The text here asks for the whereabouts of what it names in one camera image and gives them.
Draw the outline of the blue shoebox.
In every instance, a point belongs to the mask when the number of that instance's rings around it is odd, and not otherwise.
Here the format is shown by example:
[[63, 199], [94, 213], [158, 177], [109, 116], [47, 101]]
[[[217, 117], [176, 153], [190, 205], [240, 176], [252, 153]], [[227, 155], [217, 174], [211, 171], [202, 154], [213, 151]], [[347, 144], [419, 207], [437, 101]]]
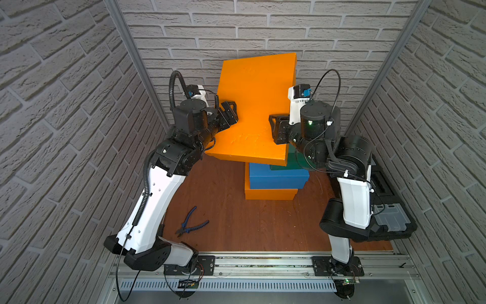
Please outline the blue shoebox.
[[310, 178], [307, 170], [272, 170], [270, 165], [248, 163], [251, 189], [302, 189]]

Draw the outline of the orange shoebox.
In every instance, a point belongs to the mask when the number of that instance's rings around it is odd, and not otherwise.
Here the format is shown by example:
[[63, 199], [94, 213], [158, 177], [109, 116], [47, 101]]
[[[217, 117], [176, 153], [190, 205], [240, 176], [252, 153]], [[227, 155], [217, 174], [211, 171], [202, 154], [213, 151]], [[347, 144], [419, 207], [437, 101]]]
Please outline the orange shoebox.
[[296, 53], [226, 60], [218, 95], [237, 105], [238, 123], [216, 135], [207, 155], [219, 160], [286, 165], [288, 147], [272, 138], [271, 115], [288, 115], [289, 88], [296, 83]]
[[246, 172], [244, 193], [246, 200], [293, 200], [297, 189], [251, 189], [249, 174]]

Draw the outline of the green shoebox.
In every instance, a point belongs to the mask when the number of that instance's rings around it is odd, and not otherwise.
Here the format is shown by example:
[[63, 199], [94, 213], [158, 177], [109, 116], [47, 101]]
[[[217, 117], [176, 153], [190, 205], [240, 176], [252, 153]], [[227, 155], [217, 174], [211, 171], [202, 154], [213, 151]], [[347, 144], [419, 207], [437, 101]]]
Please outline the green shoebox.
[[287, 153], [287, 165], [286, 166], [279, 166], [279, 165], [271, 165], [270, 170], [277, 171], [277, 170], [298, 170], [298, 169], [306, 169], [310, 170], [310, 166], [306, 162], [304, 155], [296, 150], [296, 148], [288, 144], [288, 153]]

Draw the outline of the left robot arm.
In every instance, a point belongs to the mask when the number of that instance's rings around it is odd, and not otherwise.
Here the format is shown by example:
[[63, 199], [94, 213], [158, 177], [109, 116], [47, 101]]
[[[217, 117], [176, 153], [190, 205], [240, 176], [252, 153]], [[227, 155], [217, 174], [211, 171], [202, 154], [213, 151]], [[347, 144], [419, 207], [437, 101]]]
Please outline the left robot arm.
[[144, 161], [144, 189], [129, 220], [104, 242], [108, 251], [135, 271], [156, 271], [164, 265], [177, 265], [186, 272], [196, 268], [197, 250], [164, 239], [158, 233], [159, 225], [174, 194], [208, 145], [239, 120], [233, 101], [214, 108], [203, 100], [188, 99], [175, 107], [174, 114], [174, 125]]

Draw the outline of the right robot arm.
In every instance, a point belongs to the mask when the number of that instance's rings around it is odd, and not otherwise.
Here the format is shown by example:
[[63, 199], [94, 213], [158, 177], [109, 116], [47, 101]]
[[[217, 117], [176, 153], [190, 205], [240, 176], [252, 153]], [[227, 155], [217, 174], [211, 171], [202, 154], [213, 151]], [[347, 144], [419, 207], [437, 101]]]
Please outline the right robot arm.
[[340, 108], [310, 101], [290, 115], [270, 115], [275, 144], [290, 144], [310, 170], [328, 174], [339, 185], [340, 196], [329, 200], [320, 223], [328, 234], [331, 264], [349, 268], [354, 256], [351, 241], [367, 240], [372, 220], [370, 142], [362, 136], [340, 135]]

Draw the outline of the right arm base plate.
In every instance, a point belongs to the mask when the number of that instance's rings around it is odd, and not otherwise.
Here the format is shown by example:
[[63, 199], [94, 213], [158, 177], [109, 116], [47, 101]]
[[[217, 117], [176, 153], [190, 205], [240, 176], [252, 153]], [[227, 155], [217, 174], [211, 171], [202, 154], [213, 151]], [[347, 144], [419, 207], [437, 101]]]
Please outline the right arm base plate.
[[311, 261], [316, 277], [363, 277], [365, 275], [360, 259], [355, 256], [352, 256], [348, 263], [339, 262], [331, 256], [311, 257]]

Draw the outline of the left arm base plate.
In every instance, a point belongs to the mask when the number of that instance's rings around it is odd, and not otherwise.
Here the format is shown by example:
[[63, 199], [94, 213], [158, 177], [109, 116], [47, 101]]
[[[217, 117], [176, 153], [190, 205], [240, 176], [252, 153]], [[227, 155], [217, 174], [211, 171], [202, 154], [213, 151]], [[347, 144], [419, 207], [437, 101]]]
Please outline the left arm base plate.
[[214, 255], [199, 255], [193, 258], [186, 266], [164, 265], [164, 274], [166, 276], [191, 276], [199, 277], [212, 276], [215, 270]]

